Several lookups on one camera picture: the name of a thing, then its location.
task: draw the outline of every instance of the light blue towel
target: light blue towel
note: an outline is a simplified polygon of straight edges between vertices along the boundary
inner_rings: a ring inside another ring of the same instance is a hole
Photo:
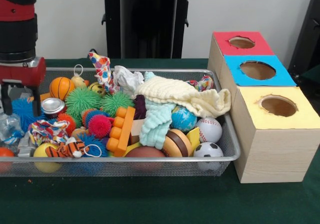
[[[155,77],[152,72],[144,74],[145,81]],[[140,143],[144,146],[162,149],[166,134],[172,122],[172,110],[174,103],[159,104],[145,99],[146,115],[139,135]]]

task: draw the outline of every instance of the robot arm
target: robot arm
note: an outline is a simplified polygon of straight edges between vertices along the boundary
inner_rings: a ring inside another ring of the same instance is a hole
[[[0,85],[6,114],[12,114],[8,86],[32,90],[33,113],[41,113],[38,87],[45,78],[43,57],[36,57],[38,38],[36,0],[0,0]]]

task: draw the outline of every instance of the round hole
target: round hole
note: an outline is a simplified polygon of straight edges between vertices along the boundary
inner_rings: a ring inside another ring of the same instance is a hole
[[[269,113],[284,117],[290,117],[298,110],[291,100],[281,96],[269,96],[262,100],[261,105]]]
[[[253,48],[255,46],[255,42],[251,39],[240,36],[231,38],[229,43],[236,48]]]
[[[257,80],[273,78],[276,71],[270,65],[259,61],[247,61],[240,65],[241,70],[247,76]]]

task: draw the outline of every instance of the cream knitted blanket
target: cream knitted blanket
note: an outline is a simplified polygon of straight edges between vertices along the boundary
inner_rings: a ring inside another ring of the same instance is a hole
[[[230,110],[229,90],[215,89],[198,92],[186,82],[155,76],[152,72],[144,74],[146,82],[139,85],[135,95],[141,94],[155,103],[175,103],[186,107],[198,117],[218,117]]]

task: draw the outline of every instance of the green spiky ball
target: green spiky ball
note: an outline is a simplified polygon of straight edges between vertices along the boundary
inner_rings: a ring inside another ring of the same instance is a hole
[[[101,97],[86,88],[76,88],[65,101],[68,108],[66,113],[74,118],[76,127],[79,128],[82,125],[81,112],[89,108],[99,108]]]
[[[108,113],[113,118],[116,116],[119,107],[128,108],[129,106],[133,107],[134,103],[130,99],[130,96],[123,92],[117,92],[114,95],[108,94],[100,102],[102,111]]]

